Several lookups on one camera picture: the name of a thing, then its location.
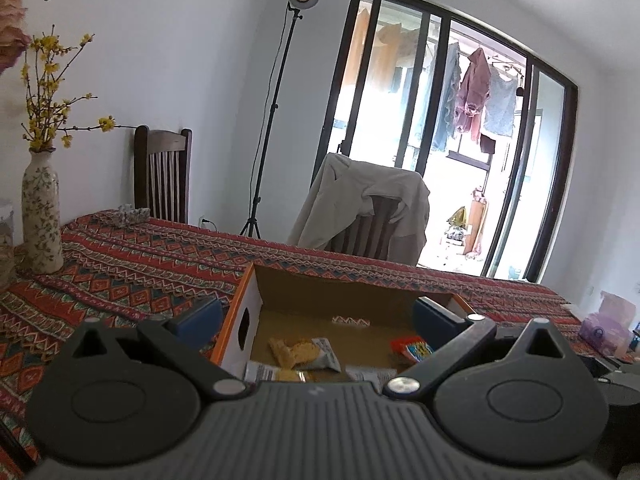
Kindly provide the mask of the blue hanging garment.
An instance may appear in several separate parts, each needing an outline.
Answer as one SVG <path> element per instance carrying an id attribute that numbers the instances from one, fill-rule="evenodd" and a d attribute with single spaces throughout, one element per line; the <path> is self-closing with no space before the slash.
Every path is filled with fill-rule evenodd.
<path id="1" fill-rule="evenodd" d="M 461 81 L 460 46 L 457 42 L 450 44 L 447 50 L 442 91 L 436 115 L 435 129 L 431 150 L 443 152 L 448 140 L 456 130 L 456 102 Z"/>

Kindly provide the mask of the floral ceramic vase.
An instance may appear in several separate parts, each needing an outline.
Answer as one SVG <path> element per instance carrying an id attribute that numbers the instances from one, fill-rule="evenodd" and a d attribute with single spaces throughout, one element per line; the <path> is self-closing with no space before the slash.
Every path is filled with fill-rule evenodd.
<path id="1" fill-rule="evenodd" d="M 52 274 L 63 266 L 58 173 L 54 148 L 30 151 L 22 179 L 23 238 L 33 274 Z"/>

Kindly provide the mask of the dark wooden chair left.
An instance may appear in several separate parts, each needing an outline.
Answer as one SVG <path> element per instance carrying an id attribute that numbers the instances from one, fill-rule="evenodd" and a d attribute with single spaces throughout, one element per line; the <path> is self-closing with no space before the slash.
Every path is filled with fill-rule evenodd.
<path id="1" fill-rule="evenodd" d="M 192 130 L 134 130 L 134 206 L 149 208 L 152 218 L 186 223 Z"/>

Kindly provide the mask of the wooden chair with jacket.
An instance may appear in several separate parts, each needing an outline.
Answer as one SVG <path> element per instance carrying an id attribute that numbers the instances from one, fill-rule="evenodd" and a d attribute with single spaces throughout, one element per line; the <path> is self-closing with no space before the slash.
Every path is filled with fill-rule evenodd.
<path id="1" fill-rule="evenodd" d="M 372 214 L 360 214 L 350 226 L 332 237 L 324 249 L 343 255 L 387 260 L 390 238 L 396 229 L 392 215 L 400 201 L 373 196 L 372 205 Z"/>

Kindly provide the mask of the yellow flower branches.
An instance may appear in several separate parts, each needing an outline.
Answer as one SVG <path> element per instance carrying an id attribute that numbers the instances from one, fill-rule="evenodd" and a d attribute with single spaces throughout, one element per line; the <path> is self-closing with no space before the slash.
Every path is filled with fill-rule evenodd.
<path id="1" fill-rule="evenodd" d="M 70 148 L 75 132 L 108 133 L 126 128 L 113 115 L 100 117 L 90 126 L 72 125 L 72 108 L 98 97 L 91 92 L 72 98 L 60 97 L 67 72 L 93 40 L 93 34 L 85 34 L 78 44 L 66 46 L 54 26 L 48 34 L 40 32 L 30 37 L 21 69 L 27 114 L 27 122 L 21 127 L 23 139 L 32 153 L 52 153 L 56 138 L 61 138 L 64 148 Z"/>

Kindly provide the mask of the pink hanging shirt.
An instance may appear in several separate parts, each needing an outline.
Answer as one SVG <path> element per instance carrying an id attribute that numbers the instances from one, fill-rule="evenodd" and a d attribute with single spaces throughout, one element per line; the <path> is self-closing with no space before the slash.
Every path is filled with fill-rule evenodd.
<path id="1" fill-rule="evenodd" d="M 470 65 L 456 96 L 454 124 L 458 131 L 469 133 L 471 141 L 479 144 L 480 120 L 489 98 L 491 71 L 483 48 L 477 48 L 468 60 Z"/>

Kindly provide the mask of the purple tissue pack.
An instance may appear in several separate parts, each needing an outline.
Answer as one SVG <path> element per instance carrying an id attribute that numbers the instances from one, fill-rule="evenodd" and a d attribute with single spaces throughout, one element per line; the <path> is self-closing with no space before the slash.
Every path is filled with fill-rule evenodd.
<path id="1" fill-rule="evenodd" d="M 602 356 L 623 358 L 632 339 L 637 307 L 612 292 L 600 292 L 600 307 L 582 321 L 578 335 Z"/>

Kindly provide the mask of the beige jacket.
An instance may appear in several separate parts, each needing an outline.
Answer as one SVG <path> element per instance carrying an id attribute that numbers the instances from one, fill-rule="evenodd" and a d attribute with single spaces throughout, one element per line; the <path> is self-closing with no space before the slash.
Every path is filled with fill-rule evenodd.
<path id="1" fill-rule="evenodd" d="M 288 236 L 288 244 L 323 249 L 357 217 L 374 214 L 375 197 L 396 200 L 390 214 L 394 228 L 388 245 L 390 260 L 415 266 L 426 243 L 430 190 L 420 174 L 342 154 L 327 154 L 312 182 Z"/>

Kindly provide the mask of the red colourful snack packet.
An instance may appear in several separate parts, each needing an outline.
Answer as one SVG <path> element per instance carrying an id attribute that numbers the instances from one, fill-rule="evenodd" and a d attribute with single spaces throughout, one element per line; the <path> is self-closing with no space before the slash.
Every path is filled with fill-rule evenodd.
<path id="1" fill-rule="evenodd" d="M 433 353 L 431 346 L 420 336 L 394 339 L 390 342 L 390 348 L 396 356 L 401 356 L 411 364 L 423 362 Z"/>

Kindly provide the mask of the light blue hanging shirt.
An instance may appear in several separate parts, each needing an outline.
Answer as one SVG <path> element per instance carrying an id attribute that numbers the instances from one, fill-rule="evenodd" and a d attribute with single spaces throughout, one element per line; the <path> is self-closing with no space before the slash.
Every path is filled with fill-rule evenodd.
<path id="1" fill-rule="evenodd" d="M 516 79 L 503 79 L 494 66 L 489 67 L 489 96 L 485 103 L 483 128 L 495 136 L 513 134 L 516 107 Z"/>

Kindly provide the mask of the red patterned tablecloth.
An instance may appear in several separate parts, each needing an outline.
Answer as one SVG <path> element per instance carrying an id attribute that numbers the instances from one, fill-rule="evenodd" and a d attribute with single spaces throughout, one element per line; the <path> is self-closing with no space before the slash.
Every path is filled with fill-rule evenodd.
<path id="1" fill-rule="evenodd" d="M 1 296 L 1 411 L 32 438 L 31 479 L 612 479 L 594 461 L 608 404 L 563 299 L 496 281 L 151 220 L 70 222 L 64 264 Z M 453 292 L 497 325 L 420 400 L 340 380 L 246 382 L 202 399 L 153 361 L 138 323 L 219 300 L 252 264 L 410 292 Z M 200 353 L 209 362 L 218 330 Z"/>

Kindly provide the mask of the orange white cardboard box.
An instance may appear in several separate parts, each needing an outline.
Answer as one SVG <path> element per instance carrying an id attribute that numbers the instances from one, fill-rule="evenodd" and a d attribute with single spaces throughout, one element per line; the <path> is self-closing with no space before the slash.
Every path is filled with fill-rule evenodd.
<path id="1" fill-rule="evenodd" d="M 419 336 L 412 314 L 421 297 L 431 298 L 462 318 L 474 312 L 453 292 L 410 292 L 252 264 L 233 295 L 210 359 L 243 378 L 247 362 L 277 366 L 270 338 L 290 344 L 326 338 L 342 370 L 311 370 L 312 378 L 340 380 L 354 368 L 361 379 L 380 382 L 410 364 L 396 356 L 390 342 Z"/>

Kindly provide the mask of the cracker snack packet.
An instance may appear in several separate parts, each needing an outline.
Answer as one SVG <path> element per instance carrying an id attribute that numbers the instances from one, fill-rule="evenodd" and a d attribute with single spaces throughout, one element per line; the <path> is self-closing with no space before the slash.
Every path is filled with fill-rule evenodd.
<path id="1" fill-rule="evenodd" d="M 340 361 L 326 338 L 301 339 L 290 344 L 270 338 L 269 348 L 281 368 L 286 370 L 342 370 Z"/>
<path id="2" fill-rule="evenodd" d="M 257 384 L 258 382 L 309 382 L 310 376 L 299 370 L 287 370 L 255 361 L 246 363 L 244 380 Z"/>

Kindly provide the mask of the black framed glass door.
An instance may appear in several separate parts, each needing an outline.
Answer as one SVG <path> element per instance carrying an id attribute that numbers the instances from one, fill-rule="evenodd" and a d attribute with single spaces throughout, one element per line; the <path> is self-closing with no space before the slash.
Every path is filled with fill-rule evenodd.
<path id="1" fill-rule="evenodd" d="M 536 282 L 577 107 L 573 81 L 485 25 L 423 0 L 350 0 L 318 156 L 420 174 L 422 266 Z"/>

